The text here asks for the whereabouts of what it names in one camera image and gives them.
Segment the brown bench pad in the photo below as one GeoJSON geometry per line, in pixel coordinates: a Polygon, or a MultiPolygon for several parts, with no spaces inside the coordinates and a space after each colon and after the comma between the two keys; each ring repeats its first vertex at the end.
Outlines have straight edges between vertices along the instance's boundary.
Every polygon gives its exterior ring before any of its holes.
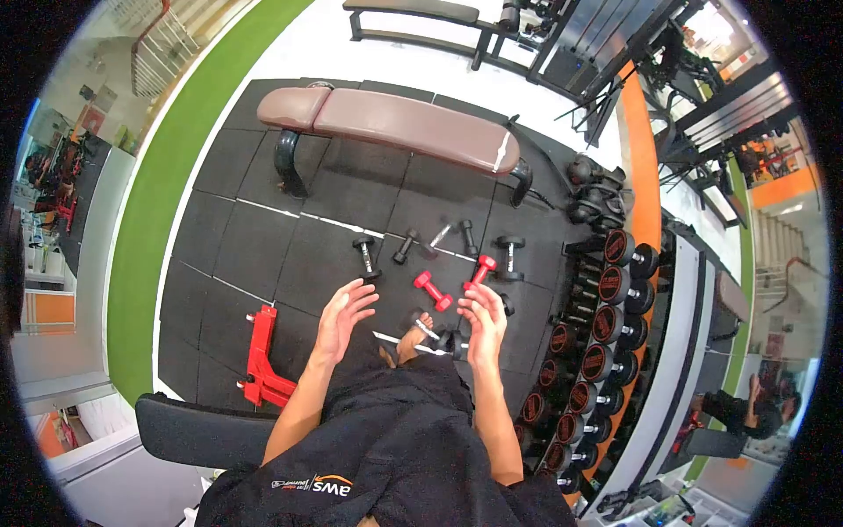
{"type": "Polygon", "coordinates": [[[270,126],[410,150],[509,175],[520,150],[501,125],[418,100],[356,89],[280,88],[258,106],[270,126]]]}
{"type": "Polygon", "coordinates": [[[740,286],[725,271],[720,271],[715,279],[717,300],[741,322],[749,320],[749,303],[740,286]]]}

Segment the right hand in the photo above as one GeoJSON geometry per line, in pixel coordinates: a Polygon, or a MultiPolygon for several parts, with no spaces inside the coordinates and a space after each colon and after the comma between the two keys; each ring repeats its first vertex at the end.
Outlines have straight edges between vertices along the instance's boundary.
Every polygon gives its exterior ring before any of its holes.
{"type": "Polygon", "coordinates": [[[469,364],[498,367],[503,335],[507,330],[507,316],[501,297],[483,284],[473,284],[458,300],[457,313],[471,323],[469,364]]]}

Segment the forearm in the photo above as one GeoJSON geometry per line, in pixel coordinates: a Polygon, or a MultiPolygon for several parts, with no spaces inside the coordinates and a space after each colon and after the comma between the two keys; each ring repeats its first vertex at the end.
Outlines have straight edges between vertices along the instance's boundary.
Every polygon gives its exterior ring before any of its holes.
{"type": "Polygon", "coordinates": [[[521,448],[503,398],[500,370],[495,365],[471,366],[475,389],[475,429],[486,446],[491,477],[502,485],[524,479],[521,448]]]}
{"type": "Polygon", "coordinates": [[[319,426],[322,406],[325,404],[325,393],[328,391],[328,382],[333,373],[333,365],[318,363],[313,359],[308,362],[298,380],[296,390],[284,406],[275,427],[272,428],[261,465],[269,463],[292,448],[311,430],[319,426]]]}

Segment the foot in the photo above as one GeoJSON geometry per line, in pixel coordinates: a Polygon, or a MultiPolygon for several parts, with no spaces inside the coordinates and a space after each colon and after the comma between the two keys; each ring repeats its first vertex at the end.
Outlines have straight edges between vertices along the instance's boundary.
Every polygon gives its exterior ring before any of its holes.
{"type": "MultiPolygon", "coordinates": [[[[433,328],[433,318],[431,318],[429,314],[422,313],[419,320],[421,320],[422,324],[424,324],[428,330],[433,328]]],[[[416,346],[424,342],[425,338],[427,338],[425,332],[422,331],[418,325],[413,324],[404,336],[401,337],[401,341],[398,343],[398,346],[396,346],[396,349],[398,350],[399,363],[403,364],[418,355],[416,346]]]]}

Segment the staircase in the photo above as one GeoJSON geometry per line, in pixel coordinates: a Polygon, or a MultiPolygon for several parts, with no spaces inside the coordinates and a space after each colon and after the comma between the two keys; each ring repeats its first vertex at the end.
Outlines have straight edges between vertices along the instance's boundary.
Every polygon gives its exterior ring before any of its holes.
{"type": "Polygon", "coordinates": [[[132,92],[155,100],[250,0],[108,0],[132,46],[132,92]]]}

